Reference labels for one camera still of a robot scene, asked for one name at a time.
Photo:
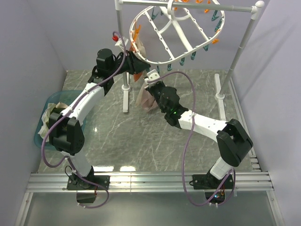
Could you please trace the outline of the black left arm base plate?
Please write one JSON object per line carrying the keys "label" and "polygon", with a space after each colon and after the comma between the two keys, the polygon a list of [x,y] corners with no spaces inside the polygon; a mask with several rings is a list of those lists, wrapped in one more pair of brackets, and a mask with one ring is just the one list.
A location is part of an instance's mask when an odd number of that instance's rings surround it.
{"label": "black left arm base plate", "polygon": [[75,174],[69,176],[67,183],[67,190],[81,191],[81,190],[108,190],[110,184],[110,176],[92,176],[92,178],[81,179]]}

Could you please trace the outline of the white oval clip hanger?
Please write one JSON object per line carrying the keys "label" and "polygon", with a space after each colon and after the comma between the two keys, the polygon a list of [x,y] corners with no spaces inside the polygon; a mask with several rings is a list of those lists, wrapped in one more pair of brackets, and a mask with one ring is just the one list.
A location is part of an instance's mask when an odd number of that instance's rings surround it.
{"label": "white oval clip hanger", "polygon": [[184,65],[190,58],[194,60],[200,49],[208,50],[219,41],[225,24],[225,12],[213,11],[208,17],[209,7],[218,6],[216,0],[193,0],[191,3],[204,6],[204,19],[197,19],[191,7],[174,7],[173,0],[135,0],[134,4],[144,4],[144,8],[131,22],[129,41],[134,54],[150,65],[174,63]]}

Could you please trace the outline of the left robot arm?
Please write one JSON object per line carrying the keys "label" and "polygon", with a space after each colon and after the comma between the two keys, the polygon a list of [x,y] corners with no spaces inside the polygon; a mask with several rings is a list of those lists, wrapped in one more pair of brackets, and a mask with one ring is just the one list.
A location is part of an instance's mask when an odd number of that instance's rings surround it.
{"label": "left robot arm", "polygon": [[94,169],[82,153],[85,137],[82,124],[96,102],[104,98],[114,84],[114,76],[122,73],[137,74],[150,68],[133,52],[117,56],[104,48],[98,51],[96,66],[81,94],[60,113],[49,117],[49,143],[69,162],[72,173],[69,181],[82,190],[96,188]]}

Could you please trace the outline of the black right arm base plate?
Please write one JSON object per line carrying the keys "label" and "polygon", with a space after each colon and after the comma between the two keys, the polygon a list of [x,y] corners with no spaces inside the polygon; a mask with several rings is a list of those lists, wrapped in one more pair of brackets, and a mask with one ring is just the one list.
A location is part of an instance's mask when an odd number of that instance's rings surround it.
{"label": "black right arm base plate", "polygon": [[[190,186],[193,186],[194,190],[213,190],[217,189],[221,184],[222,179],[218,180],[211,174],[193,174],[192,180],[189,182]],[[231,189],[234,184],[232,175],[229,175],[220,189]]]}

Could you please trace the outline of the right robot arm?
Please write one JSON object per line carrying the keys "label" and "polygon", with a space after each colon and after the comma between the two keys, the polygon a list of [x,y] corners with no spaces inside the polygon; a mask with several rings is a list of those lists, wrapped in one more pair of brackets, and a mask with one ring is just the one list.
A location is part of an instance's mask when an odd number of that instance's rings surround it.
{"label": "right robot arm", "polygon": [[226,174],[238,167],[253,147],[242,124],[236,119],[221,121],[192,112],[180,105],[176,88],[166,86],[162,81],[149,85],[146,90],[155,98],[169,125],[179,129],[192,129],[217,143],[220,157],[200,184],[206,189],[222,185]]}

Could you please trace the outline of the pink underwear white waistband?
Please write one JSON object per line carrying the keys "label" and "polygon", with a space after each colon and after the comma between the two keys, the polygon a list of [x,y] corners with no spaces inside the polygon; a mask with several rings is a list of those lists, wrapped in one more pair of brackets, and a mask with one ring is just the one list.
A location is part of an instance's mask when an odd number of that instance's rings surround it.
{"label": "pink underwear white waistband", "polygon": [[146,85],[142,85],[138,93],[135,106],[149,112],[156,109],[158,107],[158,104],[155,98],[145,89],[145,87]]}

